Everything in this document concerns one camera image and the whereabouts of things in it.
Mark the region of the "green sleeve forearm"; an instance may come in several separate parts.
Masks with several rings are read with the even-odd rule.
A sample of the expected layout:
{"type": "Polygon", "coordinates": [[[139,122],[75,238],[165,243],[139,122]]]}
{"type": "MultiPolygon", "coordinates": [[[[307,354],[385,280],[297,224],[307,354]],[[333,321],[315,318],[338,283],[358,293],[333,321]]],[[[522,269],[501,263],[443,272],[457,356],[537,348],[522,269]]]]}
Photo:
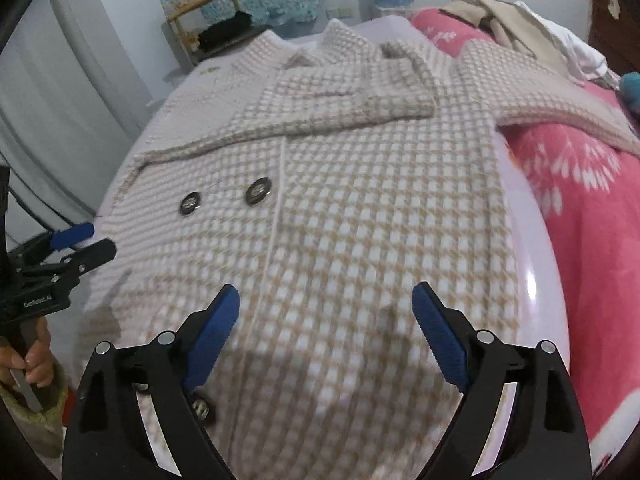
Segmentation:
{"type": "Polygon", "coordinates": [[[1,385],[1,399],[32,449],[41,457],[56,460],[63,452],[63,413],[68,394],[64,370],[57,360],[53,361],[53,371],[50,385],[36,388],[41,412],[33,412],[14,387],[1,385]]]}

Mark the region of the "left hand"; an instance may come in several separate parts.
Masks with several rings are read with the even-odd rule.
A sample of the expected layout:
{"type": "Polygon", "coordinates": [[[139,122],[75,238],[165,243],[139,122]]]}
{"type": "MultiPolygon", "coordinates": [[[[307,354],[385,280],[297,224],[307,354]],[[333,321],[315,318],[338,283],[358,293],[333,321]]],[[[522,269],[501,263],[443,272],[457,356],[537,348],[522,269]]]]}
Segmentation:
{"type": "Polygon", "coordinates": [[[51,334],[48,322],[40,318],[36,324],[37,338],[29,348],[26,356],[16,352],[4,338],[1,338],[1,382],[13,388],[15,386],[11,370],[21,370],[29,385],[46,388],[53,382],[55,371],[54,355],[50,349],[51,334]]]}

